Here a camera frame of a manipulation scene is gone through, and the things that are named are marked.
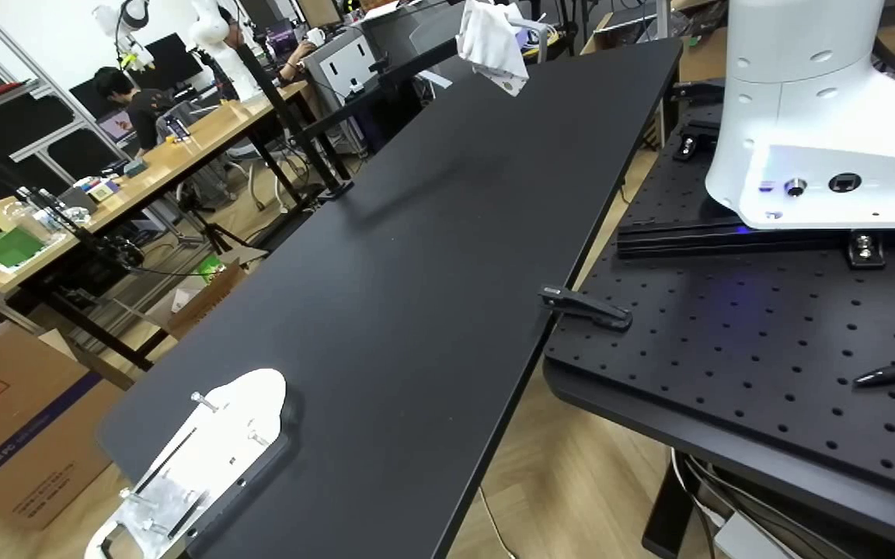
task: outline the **black breadboard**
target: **black breadboard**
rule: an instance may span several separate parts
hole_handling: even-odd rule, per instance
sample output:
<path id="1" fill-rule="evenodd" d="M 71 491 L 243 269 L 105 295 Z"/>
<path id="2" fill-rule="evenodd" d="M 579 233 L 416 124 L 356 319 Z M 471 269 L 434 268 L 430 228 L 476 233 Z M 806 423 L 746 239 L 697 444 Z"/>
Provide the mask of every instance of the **black breadboard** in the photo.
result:
<path id="1" fill-rule="evenodd" d="M 725 218 L 704 178 L 661 156 L 625 225 Z M 617 258 L 612 242 L 581 293 L 633 326 L 565 318 L 552 360 L 895 487 L 895 384 L 851 388 L 895 360 L 895 249 L 887 269 L 848 269 L 839 249 Z"/>

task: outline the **screw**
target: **screw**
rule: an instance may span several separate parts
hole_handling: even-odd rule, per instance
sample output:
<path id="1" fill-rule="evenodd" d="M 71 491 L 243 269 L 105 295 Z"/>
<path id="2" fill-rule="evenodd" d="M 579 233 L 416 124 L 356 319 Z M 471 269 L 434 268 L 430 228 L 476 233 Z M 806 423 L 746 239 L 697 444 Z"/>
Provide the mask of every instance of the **screw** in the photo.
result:
<path id="1" fill-rule="evenodd" d="M 801 178 L 784 183 L 787 196 L 801 196 L 801 194 L 807 194 L 807 185 L 813 185 L 813 183 L 801 180 Z"/>
<path id="2" fill-rule="evenodd" d="M 873 239 L 872 236 L 859 236 L 859 258 L 872 261 L 873 258 Z"/>
<path id="3" fill-rule="evenodd" d="M 215 406 L 207 393 L 192 390 L 192 402 L 212 414 L 217 414 L 222 406 Z"/>

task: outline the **black tabletop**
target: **black tabletop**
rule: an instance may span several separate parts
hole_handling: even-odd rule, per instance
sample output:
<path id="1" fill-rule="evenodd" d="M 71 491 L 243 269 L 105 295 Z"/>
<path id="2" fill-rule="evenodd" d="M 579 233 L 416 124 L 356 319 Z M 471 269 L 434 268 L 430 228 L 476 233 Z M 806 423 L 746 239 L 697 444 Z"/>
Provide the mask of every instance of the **black tabletop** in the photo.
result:
<path id="1" fill-rule="evenodd" d="M 731 219 L 705 162 L 665 148 L 622 228 Z M 625 336 L 562 319 L 557 393 L 709 457 L 895 539 L 895 388 L 851 380 L 895 360 L 895 245 L 887 269 L 846 249 L 603 255 L 586 293 L 633 312 Z"/>
<path id="2" fill-rule="evenodd" d="M 679 42 L 434 102 L 105 419 L 139 479 L 191 390 L 278 365 L 296 451 L 199 557 L 440 557 L 670 85 Z"/>

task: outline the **clamp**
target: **clamp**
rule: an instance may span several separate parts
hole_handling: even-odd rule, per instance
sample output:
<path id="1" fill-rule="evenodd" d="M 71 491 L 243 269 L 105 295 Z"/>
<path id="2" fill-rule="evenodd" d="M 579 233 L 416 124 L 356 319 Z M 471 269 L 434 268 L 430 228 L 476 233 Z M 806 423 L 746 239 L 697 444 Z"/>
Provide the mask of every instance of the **clamp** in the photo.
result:
<path id="1" fill-rule="evenodd" d="M 557 286 L 545 286 L 545 302 L 565 318 L 581 318 L 590 319 L 603 328 L 617 328 L 617 331 L 627 331 L 633 318 L 617 303 L 607 303 L 600 297 L 571 293 L 571 289 L 557 289 Z"/>

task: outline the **metal rod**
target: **metal rod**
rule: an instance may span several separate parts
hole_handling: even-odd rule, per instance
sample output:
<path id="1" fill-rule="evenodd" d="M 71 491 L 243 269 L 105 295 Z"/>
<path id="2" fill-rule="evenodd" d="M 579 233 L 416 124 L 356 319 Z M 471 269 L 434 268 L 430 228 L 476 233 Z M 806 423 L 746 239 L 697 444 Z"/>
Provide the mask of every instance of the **metal rod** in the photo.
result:
<path id="1" fill-rule="evenodd" d="M 139 369 L 149 369 L 152 364 L 148 360 L 143 352 L 135 352 L 132 344 L 126 344 L 122 339 L 117 339 L 112 331 L 105 331 L 100 322 L 95 322 L 88 315 L 81 315 L 74 303 L 68 303 L 65 297 L 61 297 L 49 286 L 36 286 L 36 293 L 42 295 L 42 302 L 48 307 L 53 307 L 57 315 L 64 315 L 65 319 L 71 319 L 78 328 L 85 328 L 88 336 L 100 339 L 105 347 L 112 347 L 117 354 L 122 354 L 126 360 L 132 360 Z"/>
<path id="2" fill-rule="evenodd" d="M 300 200 L 300 194 L 296 194 L 292 180 L 285 178 L 285 170 L 275 162 L 270 148 L 263 141 L 254 141 L 254 132 L 253 132 L 253 146 L 259 148 L 259 156 L 265 157 L 267 170 L 282 183 L 282 189 L 296 200 L 296 207 L 303 212 L 306 202 Z"/>
<path id="3" fill-rule="evenodd" d="M 254 73 L 259 88 L 265 91 L 265 96 L 275 107 L 275 115 L 282 120 L 285 131 L 292 131 L 296 146 L 311 157 L 314 170 L 320 174 L 320 180 L 328 183 L 328 189 L 334 196 L 342 194 L 342 183 L 331 174 L 328 162 L 320 157 L 319 146 L 311 143 L 311 137 L 303 131 L 303 124 L 296 120 L 292 109 L 285 107 L 285 98 L 280 96 L 280 91 L 270 85 L 270 77 L 265 73 L 263 61 L 254 60 L 253 48 L 239 42 L 234 48 L 239 61 Z"/>
<path id="4" fill-rule="evenodd" d="M 88 117 L 88 109 L 81 102 L 74 102 L 74 96 L 68 91 L 64 91 L 4 29 L 0 29 L 0 41 L 14 51 L 14 56 L 19 61 L 24 61 L 42 82 L 48 82 L 53 88 L 53 93 L 61 93 L 65 98 L 65 107 L 74 109 L 74 120 L 81 120 L 88 131 L 96 132 L 96 141 L 103 146 L 110 146 L 112 156 L 122 156 L 122 148 L 117 146 L 117 141 L 110 132 L 100 131 L 96 117 Z"/>

